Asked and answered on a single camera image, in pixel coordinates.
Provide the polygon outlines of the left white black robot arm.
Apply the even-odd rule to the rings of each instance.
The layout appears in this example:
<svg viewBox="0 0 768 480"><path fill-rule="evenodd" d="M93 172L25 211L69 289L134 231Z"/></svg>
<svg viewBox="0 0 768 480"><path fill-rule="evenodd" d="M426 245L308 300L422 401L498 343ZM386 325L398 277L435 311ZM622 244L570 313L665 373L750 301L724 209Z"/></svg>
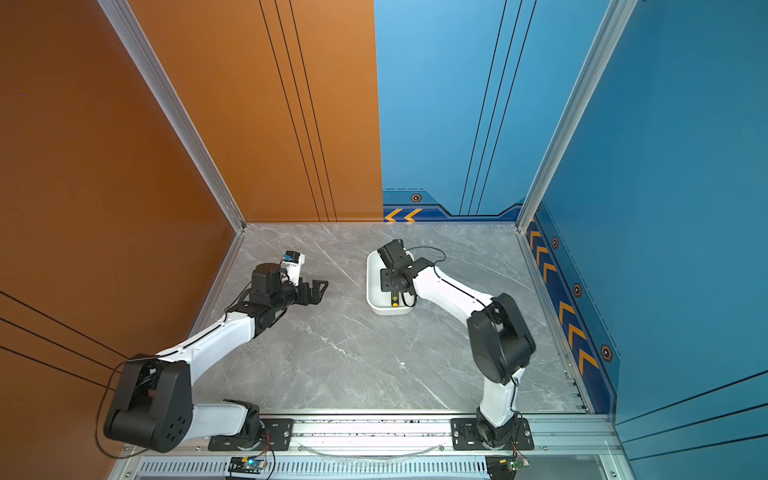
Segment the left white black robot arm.
<svg viewBox="0 0 768 480"><path fill-rule="evenodd" d="M257 405L226 399L194 403L193 386L211 367L271 328L291 306L321 303L326 280L305 281L294 263L262 263L222 317L187 340L150 356L137 354L116 367L112 397L101 400L97 439L167 453L209 438L240 450L260 448L266 429Z"/></svg>

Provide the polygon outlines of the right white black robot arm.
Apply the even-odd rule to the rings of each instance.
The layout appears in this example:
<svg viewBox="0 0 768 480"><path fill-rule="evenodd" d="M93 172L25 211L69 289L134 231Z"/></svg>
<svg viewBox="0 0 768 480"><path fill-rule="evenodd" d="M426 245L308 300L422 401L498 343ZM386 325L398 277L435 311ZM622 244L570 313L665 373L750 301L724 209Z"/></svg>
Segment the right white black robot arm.
<svg viewBox="0 0 768 480"><path fill-rule="evenodd" d="M414 257L401 239L369 254L367 280L367 301L379 315L398 315L423 300L467 328L473 361L484 377L483 396L476 418L458 425L454 448L533 450L529 422L517 408L517 398L536 343L514 298L462 284L435 262Z"/></svg>

